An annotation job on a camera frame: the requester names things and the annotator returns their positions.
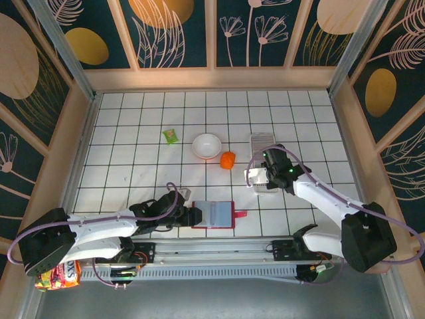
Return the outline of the colourful snack bag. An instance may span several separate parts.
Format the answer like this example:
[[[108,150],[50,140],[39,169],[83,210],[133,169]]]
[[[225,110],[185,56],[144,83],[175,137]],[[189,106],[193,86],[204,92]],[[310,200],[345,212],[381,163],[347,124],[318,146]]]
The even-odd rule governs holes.
[[[35,288],[47,291],[78,286],[80,284],[81,272],[79,261],[61,263],[55,268],[37,275]]]

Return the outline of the red card holder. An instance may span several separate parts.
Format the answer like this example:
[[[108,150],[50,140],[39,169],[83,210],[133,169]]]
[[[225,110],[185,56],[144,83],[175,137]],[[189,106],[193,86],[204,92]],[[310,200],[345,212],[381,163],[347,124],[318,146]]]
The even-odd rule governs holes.
[[[202,212],[193,229],[233,229],[237,218],[248,215],[246,210],[236,211],[233,201],[194,201],[193,208]]]

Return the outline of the black electronics box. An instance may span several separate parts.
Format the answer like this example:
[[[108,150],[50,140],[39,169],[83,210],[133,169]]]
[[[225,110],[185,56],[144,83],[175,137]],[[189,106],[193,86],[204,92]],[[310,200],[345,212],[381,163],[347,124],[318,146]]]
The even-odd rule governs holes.
[[[119,288],[126,289],[127,286],[133,282],[140,270],[140,266],[112,268],[110,270],[110,282],[114,285],[116,290]]]
[[[305,286],[322,286],[330,284],[337,278],[337,271],[317,271],[316,265],[297,265],[296,280]]]

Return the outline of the white bowl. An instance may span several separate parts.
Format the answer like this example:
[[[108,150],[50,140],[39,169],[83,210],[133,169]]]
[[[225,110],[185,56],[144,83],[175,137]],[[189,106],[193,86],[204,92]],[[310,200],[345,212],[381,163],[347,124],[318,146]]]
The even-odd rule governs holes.
[[[213,134],[201,134],[192,143],[193,153],[204,160],[216,157],[222,149],[222,142]]]

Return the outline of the green snack packet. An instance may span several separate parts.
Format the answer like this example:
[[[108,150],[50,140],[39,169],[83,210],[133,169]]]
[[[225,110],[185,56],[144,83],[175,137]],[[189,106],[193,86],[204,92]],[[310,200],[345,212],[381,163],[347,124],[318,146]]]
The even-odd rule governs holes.
[[[173,128],[163,131],[163,135],[165,136],[167,145],[175,144],[179,141]]]

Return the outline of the aluminium frame post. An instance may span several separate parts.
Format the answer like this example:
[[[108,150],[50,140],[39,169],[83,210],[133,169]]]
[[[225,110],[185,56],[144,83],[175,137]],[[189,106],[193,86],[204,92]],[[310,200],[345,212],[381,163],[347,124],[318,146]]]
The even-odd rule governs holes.
[[[328,94],[331,101],[335,99],[336,94],[348,75],[348,72],[353,66],[356,58],[360,55],[363,47],[370,37],[370,34],[382,16],[387,3],[388,0],[372,0],[369,3],[367,10],[363,15],[357,30],[353,33],[353,36],[351,37],[341,60],[335,69],[335,74],[331,79],[328,87]]]
[[[84,11],[82,0],[25,0],[35,17],[46,31],[58,54],[73,75],[84,95],[94,100],[94,91],[90,85],[80,61],[77,59],[62,27],[70,27]]]

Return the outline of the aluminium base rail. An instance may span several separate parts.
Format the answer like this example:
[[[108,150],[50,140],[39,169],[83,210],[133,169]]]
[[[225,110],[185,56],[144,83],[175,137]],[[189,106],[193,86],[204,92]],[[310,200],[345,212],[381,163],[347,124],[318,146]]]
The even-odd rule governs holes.
[[[133,242],[155,243],[155,266],[236,266],[274,263],[273,241],[291,243],[293,237],[133,237]]]

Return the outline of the clear plastic card tray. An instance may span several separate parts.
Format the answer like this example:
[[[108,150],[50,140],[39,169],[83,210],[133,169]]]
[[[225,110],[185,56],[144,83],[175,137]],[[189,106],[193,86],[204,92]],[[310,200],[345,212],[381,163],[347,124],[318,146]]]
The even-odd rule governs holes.
[[[257,153],[267,146],[271,146],[275,144],[275,138],[273,133],[266,132],[257,132],[252,133],[250,136],[250,148],[252,153],[252,158],[254,161],[252,162],[251,168],[262,168],[262,163],[264,162],[263,155],[257,155]],[[254,184],[253,185],[254,192],[258,195],[263,194],[272,194],[277,193],[278,189],[267,189],[266,184]]]

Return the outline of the orange toy fruit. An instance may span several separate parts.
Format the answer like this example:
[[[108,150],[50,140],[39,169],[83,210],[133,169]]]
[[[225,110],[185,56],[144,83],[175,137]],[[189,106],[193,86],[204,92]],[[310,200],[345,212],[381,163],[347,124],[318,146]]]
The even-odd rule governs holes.
[[[220,157],[220,167],[231,170],[236,161],[236,154],[233,152],[224,152]]]

